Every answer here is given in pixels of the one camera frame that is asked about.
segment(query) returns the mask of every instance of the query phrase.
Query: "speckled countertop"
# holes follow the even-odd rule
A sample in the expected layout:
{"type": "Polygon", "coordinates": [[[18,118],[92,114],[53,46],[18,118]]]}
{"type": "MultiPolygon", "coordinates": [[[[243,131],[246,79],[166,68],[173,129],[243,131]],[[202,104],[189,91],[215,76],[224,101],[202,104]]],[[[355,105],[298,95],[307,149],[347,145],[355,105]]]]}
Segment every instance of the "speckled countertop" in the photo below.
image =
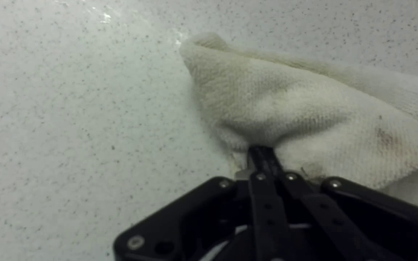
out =
{"type": "Polygon", "coordinates": [[[131,223],[228,175],[179,56],[207,30],[418,73],[416,0],[0,0],[0,259],[112,259],[131,223]]]}

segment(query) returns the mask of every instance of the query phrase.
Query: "white towel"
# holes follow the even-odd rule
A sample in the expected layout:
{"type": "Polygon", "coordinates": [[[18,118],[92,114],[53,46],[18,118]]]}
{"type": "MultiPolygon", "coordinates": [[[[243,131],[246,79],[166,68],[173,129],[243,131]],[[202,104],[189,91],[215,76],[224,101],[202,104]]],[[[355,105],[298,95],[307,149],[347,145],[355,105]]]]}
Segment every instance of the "white towel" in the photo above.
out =
{"type": "Polygon", "coordinates": [[[418,169],[418,76],[236,49],[215,33],[186,40],[182,56],[240,168],[250,145],[267,145],[307,178],[382,188],[418,169]]]}

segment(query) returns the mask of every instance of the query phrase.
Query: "metal rivet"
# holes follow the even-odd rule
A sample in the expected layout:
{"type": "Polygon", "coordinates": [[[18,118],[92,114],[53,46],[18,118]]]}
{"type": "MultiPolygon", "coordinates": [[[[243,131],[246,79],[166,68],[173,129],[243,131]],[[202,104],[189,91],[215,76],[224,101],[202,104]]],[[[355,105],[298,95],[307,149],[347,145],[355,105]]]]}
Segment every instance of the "metal rivet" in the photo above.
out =
{"type": "Polygon", "coordinates": [[[291,174],[288,174],[288,175],[286,175],[286,178],[288,178],[288,179],[297,179],[297,178],[298,178],[298,175],[297,175],[297,174],[294,174],[294,172],[291,172],[291,174]]]}
{"type": "Polygon", "coordinates": [[[328,181],[328,184],[334,188],[339,188],[341,185],[341,181],[340,179],[331,179],[331,181],[328,181]]]}
{"type": "Polygon", "coordinates": [[[135,234],[128,239],[127,245],[130,249],[137,250],[146,245],[146,237],[143,237],[141,234],[135,234]]]}
{"type": "Polygon", "coordinates": [[[267,176],[265,174],[257,174],[256,178],[257,179],[266,179],[267,176]]]}
{"type": "Polygon", "coordinates": [[[227,188],[227,187],[230,187],[230,181],[228,181],[228,179],[222,179],[222,181],[220,182],[220,185],[221,185],[222,188],[227,188]]]}

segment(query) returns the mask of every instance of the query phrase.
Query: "speckled surface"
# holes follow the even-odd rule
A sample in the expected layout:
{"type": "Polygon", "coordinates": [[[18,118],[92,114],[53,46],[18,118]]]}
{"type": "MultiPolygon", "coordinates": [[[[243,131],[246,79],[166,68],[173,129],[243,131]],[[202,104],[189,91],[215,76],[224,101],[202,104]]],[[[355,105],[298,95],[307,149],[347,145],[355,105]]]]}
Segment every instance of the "speckled surface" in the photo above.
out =
{"type": "Polygon", "coordinates": [[[230,172],[179,56],[207,30],[418,73],[416,0],[0,0],[0,259],[112,259],[128,224],[230,172]]]}

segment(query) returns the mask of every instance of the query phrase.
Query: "towel fold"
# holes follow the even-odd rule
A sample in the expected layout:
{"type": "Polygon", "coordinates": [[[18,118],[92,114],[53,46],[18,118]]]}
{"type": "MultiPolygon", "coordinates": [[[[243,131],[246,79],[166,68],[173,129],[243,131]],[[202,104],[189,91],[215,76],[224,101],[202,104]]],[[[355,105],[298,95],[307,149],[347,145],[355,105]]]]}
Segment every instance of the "towel fold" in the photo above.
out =
{"type": "Polygon", "coordinates": [[[250,145],[273,146],[307,178],[373,188],[418,169],[418,76],[237,49],[215,33],[186,40],[182,56],[240,169],[250,145]]]}

